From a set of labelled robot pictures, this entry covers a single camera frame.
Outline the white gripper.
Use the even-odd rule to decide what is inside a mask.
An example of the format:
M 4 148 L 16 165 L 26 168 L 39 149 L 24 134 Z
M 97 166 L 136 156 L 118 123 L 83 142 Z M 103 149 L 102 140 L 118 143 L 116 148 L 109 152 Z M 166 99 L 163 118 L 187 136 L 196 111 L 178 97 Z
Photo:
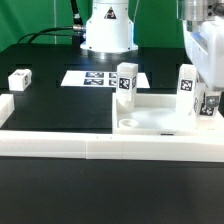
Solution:
M 188 58 L 209 89 L 205 105 L 217 109 L 224 91 L 224 21 L 205 21 L 199 32 L 189 32 L 183 23 L 184 44 Z

